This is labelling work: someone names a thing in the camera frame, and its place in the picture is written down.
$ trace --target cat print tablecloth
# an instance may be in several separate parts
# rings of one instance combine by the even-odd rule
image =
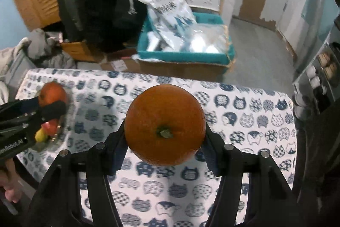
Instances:
[[[30,70],[17,98],[33,98],[44,83],[55,80],[67,88],[71,104],[59,144],[43,152],[18,155],[40,181],[62,149],[85,151],[116,131],[130,103],[159,84],[186,89],[202,105],[211,129],[244,152],[270,152],[290,186],[296,159],[292,101],[285,93],[214,82],[184,80],[113,71]],[[198,151],[178,166],[151,166],[127,151],[121,170],[109,177],[113,199],[125,226],[204,227],[220,178],[210,172]],[[91,220],[85,173],[80,179],[83,214]],[[249,189],[244,174],[237,223],[242,222]]]

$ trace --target metal bolt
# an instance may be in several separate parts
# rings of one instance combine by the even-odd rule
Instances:
[[[226,150],[233,150],[233,149],[234,149],[234,146],[231,145],[231,144],[225,144],[225,145],[224,145],[224,148],[225,148]]]
[[[261,151],[261,156],[263,158],[268,158],[269,157],[269,153],[267,151]]]
[[[62,151],[59,152],[59,155],[60,155],[61,157],[64,157],[64,156],[66,156],[68,153],[69,153],[69,151],[68,151],[67,149],[63,149]]]
[[[97,143],[96,144],[96,149],[98,149],[98,150],[104,149],[104,147],[105,147],[105,143]]]

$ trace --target tablecloth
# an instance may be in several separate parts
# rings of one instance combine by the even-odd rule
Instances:
[[[159,84],[186,89],[202,105],[210,128],[226,143],[249,153],[270,152],[292,187],[296,159],[293,103],[285,93],[215,82],[184,80],[128,72],[34,69],[17,98],[33,98],[45,82],[63,84],[71,95],[61,143],[43,152],[18,155],[40,181],[60,150],[85,151],[116,131],[130,103]],[[201,151],[178,166],[155,167],[127,151],[121,170],[109,177],[113,199],[125,226],[203,227],[220,178],[207,168]],[[244,220],[249,174],[244,174],[237,223]],[[91,220],[85,173],[81,173],[83,215]]]

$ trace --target concrete floor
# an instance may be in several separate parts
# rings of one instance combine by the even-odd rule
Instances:
[[[229,34],[236,50],[236,64],[223,76],[224,83],[293,95],[293,60],[277,34],[238,19],[232,19]]]

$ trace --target teal bin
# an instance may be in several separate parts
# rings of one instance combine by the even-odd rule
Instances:
[[[208,13],[193,13],[197,23],[223,24],[219,15]],[[152,25],[149,17],[144,22],[142,32],[139,36],[137,52],[141,59],[159,59],[167,62],[194,62],[194,63],[210,63],[228,65],[235,57],[233,44],[230,44],[227,55],[223,53],[198,53],[198,52],[163,52],[163,51],[147,51],[149,39],[147,33],[152,31]]]

